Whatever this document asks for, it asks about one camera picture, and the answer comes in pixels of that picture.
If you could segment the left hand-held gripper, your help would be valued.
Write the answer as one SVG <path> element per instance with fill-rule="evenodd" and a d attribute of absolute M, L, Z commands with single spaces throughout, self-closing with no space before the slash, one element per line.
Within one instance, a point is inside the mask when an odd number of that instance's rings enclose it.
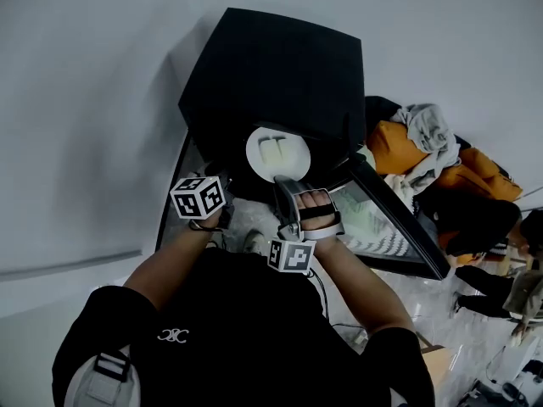
<path fill-rule="evenodd" d="M 171 190 L 171 201 L 182 220 L 204 228 L 203 221 L 218 211 L 221 216 L 216 228 L 228 228 L 232 220 L 232 206 L 223 191 L 219 176 L 193 176 L 182 178 Z"/>

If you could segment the person's right hand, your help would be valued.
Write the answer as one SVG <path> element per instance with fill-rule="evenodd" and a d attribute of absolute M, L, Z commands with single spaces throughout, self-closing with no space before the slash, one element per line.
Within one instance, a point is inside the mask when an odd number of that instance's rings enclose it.
<path fill-rule="evenodd" d="M 302 214 L 304 210 L 329 205 L 331 203 L 331 200 L 326 192 L 315 190 L 310 192 L 303 192 L 299 195 L 296 195 L 295 202 L 299 209 L 299 213 Z M 304 231 L 313 231 L 328 228 L 335 224 L 335 214 L 313 216 L 311 218 L 302 220 L 300 224 L 301 228 Z"/>

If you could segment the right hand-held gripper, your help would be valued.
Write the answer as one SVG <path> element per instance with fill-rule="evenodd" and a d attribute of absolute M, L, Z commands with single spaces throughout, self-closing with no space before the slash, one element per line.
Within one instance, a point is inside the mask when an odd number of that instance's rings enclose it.
<path fill-rule="evenodd" d="M 329 205 L 304 210 L 302 214 L 295 202 L 295 196 L 310 191 L 326 192 Z M 275 214 L 280 221 L 277 236 L 270 241 L 267 264 L 283 273 L 307 274 L 311 270 L 316 243 L 320 240 L 344 234 L 341 214 L 325 188 L 312 189 L 303 182 L 287 176 L 274 177 L 276 200 Z M 313 216 L 335 214 L 335 224 L 328 228 L 304 231 L 300 222 Z"/>

